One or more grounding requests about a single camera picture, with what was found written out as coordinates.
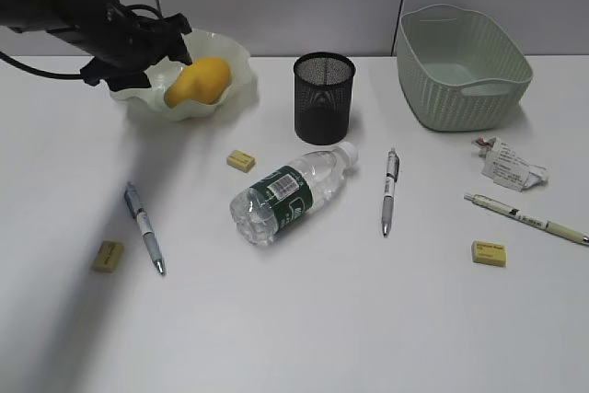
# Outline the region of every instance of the bottle cap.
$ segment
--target bottle cap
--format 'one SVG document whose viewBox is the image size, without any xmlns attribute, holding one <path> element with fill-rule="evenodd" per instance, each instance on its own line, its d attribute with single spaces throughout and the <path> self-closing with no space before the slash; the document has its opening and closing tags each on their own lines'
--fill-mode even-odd
<svg viewBox="0 0 589 393">
<path fill-rule="evenodd" d="M 346 163 L 346 169 L 351 168 L 358 161 L 358 149 L 349 142 L 341 142 L 333 150 L 343 158 L 343 161 Z"/>
</svg>

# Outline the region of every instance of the pen clip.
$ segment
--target pen clip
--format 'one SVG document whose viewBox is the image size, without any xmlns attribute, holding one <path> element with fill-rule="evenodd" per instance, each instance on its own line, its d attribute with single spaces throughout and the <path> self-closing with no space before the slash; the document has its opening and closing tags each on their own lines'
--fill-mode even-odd
<svg viewBox="0 0 589 393">
<path fill-rule="evenodd" d="M 137 190 L 135 186 L 129 182 L 127 183 L 127 188 L 125 189 L 124 199 L 127 203 L 127 208 L 129 208 L 129 212 L 133 218 L 137 218 L 139 212 L 143 209 L 141 204 L 141 200 L 139 200 L 139 195 L 137 195 Z"/>
<path fill-rule="evenodd" d="M 398 178 L 398 167 L 399 167 L 399 164 L 400 164 L 400 160 L 398 158 L 397 151 L 395 151 L 395 149 L 391 149 L 388 152 L 387 172 L 389 171 L 389 167 L 388 166 L 390 166 L 391 160 L 393 161 L 393 165 L 392 165 L 393 166 L 392 167 L 393 170 L 392 170 L 392 172 L 390 172 L 390 175 L 392 175 L 393 176 L 393 180 L 395 182 L 397 182 L 397 178 Z"/>
</svg>

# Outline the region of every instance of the pen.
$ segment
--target pen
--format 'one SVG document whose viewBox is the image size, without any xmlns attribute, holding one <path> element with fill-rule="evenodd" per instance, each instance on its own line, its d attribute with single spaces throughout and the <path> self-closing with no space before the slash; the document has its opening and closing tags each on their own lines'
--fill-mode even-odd
<svg viewBox="0 0 589 393">
<path fill-rule="evenodd" d="M 556 235 L 557 237 L 562 237 L 568 239 L 569 241 L 589 246 L 589 237 L 587 235 L 575 232 L 574 230 L 565 227 L 564 225 L 559 225 L 552 221 L 541 221 L 537 220 L 536 218 L 532 218 L 531 216 L 520 214 L 519 209 L 515 209 L 514 207 L 503 204 L 502 202 L 497 202 L 483 195 L 472 195 L 470 193 L 465 193 L 464 198 L 465 200 L 475 203 L 477 206 L 484 207 L 485 209 L 494 211 L 497 214 L 509 216 L 510 218 L 524 223 L 525 225 L 531 225 L 536 229 L 544 230 L 545 232 L 549 232 L 550 234 Z"/>
<path fill-rule="evenodd" d="M 145 211 L 144 206 L 141 204 L 141 200 L 139 200 L 137 189 L 130 181 L 127 183 L 127 187 L 125 188 L 124 197 L 131 216 L 135 219 L 135 221 L 137 221 L 139 230 L 141 230 L 141 235 L 144 238 L 144 243 L 147 246 L 147 251 L 149 252 L 151 261 L 154 263 L 154 266 L 156 266 L 157 272 L 160 275 L 165 276 L 166 264 L 164 263 L 162 252 L 159 250 L 156 235 L 154 234 L 154 230 L 151 227 L 151 223 L 149 223 L 147 212 Z"/>
<path fill-rule="evenodd" d="M 393 206 L 395 205 L 395 184 L 397 183 L 398 178 L 398 164 L 398 155 L 393 147 L 388 151 L 385 196 L 383 198 L 383 212 L 380 220 L 383 227 L 383 235 L 385 237 L 388 237 L 393 222 Z"/>
</svg>

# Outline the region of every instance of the green plastic basket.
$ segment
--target green plastic basket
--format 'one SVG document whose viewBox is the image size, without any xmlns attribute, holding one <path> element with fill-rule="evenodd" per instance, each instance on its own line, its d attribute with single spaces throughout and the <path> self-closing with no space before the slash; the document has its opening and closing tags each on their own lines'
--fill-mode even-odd
<svg viewBox="0 0 589 393">
<path fill-rule="evenodd" d="M 403 15 L 398 79 L 417 119 L 436 131 L 496 127 L 532 81 L 532 68 L 490 17 L 451 5 Z"/>
</svg>

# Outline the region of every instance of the receipt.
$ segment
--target receipt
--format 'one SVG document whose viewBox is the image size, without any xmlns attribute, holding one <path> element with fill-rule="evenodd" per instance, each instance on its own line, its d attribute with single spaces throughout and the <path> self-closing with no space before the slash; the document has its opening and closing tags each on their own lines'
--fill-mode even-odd
<svg viewBox="0 0 589 393">
<path fill-rule="evenodd" d="M 482 175 L 493 182 L 515 191 L 548 182 L 546 168 L 529 164 L 500 138 L 478 138 L 473 144 L 480 149 L 479 156 L 485 158 Z"/>
</svg>

